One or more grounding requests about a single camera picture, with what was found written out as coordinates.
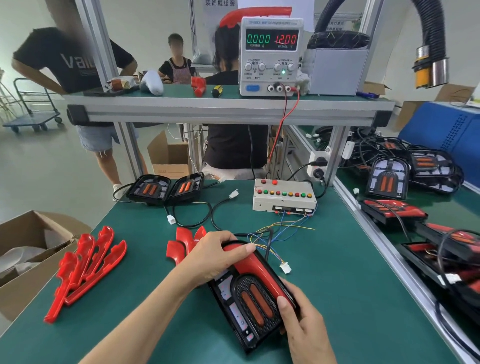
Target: white connector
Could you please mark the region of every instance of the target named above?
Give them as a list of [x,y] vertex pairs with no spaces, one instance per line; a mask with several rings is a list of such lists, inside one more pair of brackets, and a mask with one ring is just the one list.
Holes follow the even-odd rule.
[[343,153],[342,153],[343,159],[350,159],[350,157],[352,156],[354,146],[355,146],[355,143],[352,141],[349,141],[345,144],[345,148],[343,148]]
[[[314,162],[317,160],[318,157],[324,157],[328,162],[330,160],[330,153],[321,150],[312,151],[310,152],[310,158],[308,159],[308,162]],[[327,167],[308,166],[307,174],[309,175],[309,177],[313,177],[313,171],[315,171],[317,168],[323,169],[324,172],[327,171]]]
[[233,191],[228,198],[232,199],[234,197],[237,197],[239,195],[239,189],[237,188],[235,191]]
[[177,222],[172,215],[168,215],[168,216],[167,216],[167,220],[168,220],[168,222],[170,223],[170,225],[173,225],[173,224],[175,224],[175,223]]
[[285,274],[288,274],[292,271],[292,268],[290,268],[290,266],[288,265],[288,262],[284,262],[284,263],[280,264],[280,268],[282,268],[282,270]]

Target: power socket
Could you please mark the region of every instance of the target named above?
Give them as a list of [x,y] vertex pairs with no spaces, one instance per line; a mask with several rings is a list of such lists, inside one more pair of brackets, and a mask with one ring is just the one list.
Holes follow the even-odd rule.
[[[324,157],[327,162],[330,160],[330,148],[327,147],[325,151],[312,151],[310,152],[310,158],[308,159],[308,162],[314,162],[317,160],[318,157]],[[307,167],[307,174],[309,177],[313,177],[313,171],[316,170],[317,168],[321,168],[324,170],[324,172],[327,172],[327,167],[318,167],[318,166],[308,166]]]

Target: wire connector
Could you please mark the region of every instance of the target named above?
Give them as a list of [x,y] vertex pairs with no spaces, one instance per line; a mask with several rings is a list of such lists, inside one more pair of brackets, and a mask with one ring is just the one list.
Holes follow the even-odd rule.
[[175,223],[177,222],[172,215],[168,215],[168,216],[167,216],[167,220],[168,220],[168,222],[170,223],[170,225],[173,225],[173,224],[175,224]]
[[288,262],[283,262],[282,264],[280,264],[280,268],[282,268],[285,274],[288,274],[292,271],[292,268],[290,268],[290,266],[288,265]]
[[232,199],[232,198],[235,198],[239,195],[239,189],[237,188],[235,191],[233,191],[229,196],[228,198]]

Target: cardboard box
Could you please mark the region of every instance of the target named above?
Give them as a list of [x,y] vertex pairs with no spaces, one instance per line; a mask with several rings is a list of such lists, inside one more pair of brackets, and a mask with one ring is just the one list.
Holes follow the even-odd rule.
[[66,251],[75,251],[77,239],[92,229],[63,214],[28,211],[0,224],[0,255],[19,246],[47,248],[45,236],[58,235],[58,245],[46,249],[29,261],[40,262],[36,267],[18,275],[15,269],[4,272],[0,280],[0,313],[13,321],[34,299],[58,271],[59,261]]
[[371,92],[373,94],[384,96],[386,89],[391,90],[391,88],[389,88],[388,86],[385,86],[384,84],[365,81],[365,83],[363,84],[363,90],[362,91],[363,92]]
[[[445,84],[440,88],[434,101],[467,102],[475,88],[471,86]],[[410,121],[417,109],[427,101],[404,101],[394,129],[400,131]]]
[[178,179],[192,172],[188,144],[168,144],[165,131],[152,140],[147,150],[154,174]]

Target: black hair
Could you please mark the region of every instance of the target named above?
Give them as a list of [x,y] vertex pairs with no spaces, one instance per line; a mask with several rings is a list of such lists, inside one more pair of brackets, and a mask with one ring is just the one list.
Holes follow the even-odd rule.
[[215,55],[213,56],[213,66],[219,71],[220,61],[225,62],[227,71],[232,70],[232,61],[239,58],[239,33],[240,25],[233,28],[227,26],[217,27],[215,31]]
[[180,42],[183,45],[183,38],[178,33],[172,33],[168,36],[168,45],[170,46],[172,42]]

